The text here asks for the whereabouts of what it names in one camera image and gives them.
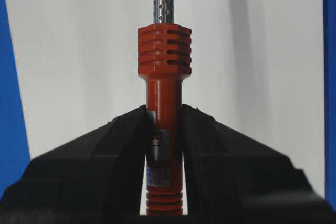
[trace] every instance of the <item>red plastic grip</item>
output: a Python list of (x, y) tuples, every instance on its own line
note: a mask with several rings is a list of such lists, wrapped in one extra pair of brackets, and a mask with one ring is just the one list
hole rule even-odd
[(179, 138), (182, 81), (191, 74), (191, 30), (155, 23), (138, 30), (138, 74), (146, 81), (155, 130), (147, 153), (147, 214), (182, 214)]

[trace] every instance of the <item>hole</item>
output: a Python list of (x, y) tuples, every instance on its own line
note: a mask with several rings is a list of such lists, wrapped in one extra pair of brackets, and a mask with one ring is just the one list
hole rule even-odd
[(176, 51), (176, 50), (168, 50), (167, 54), (169, 55), (183, 55), (183, 56), (189, 56), (189, 54), (181, 51)]

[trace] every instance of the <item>label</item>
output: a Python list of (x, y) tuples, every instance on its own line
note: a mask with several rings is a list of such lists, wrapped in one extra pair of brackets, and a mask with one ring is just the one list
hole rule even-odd
[(153, 187), (169, 187), (171, 174), (169, 168), (147, 167), (147, 185)]
[(152, 140), (152, 154), (156, 161), (170, 160), (170, 133), (167, 129), (155, 130)]

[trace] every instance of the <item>white wall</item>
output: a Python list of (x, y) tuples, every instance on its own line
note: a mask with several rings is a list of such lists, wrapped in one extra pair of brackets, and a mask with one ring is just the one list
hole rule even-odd
[[(7, 8), (32, 157), (145, 103), (137, 28), (152, 0)], [(193, 30), (184, 103), (289, 155), (323, 195), (322, 0), (175, 0), (175, 21)]]

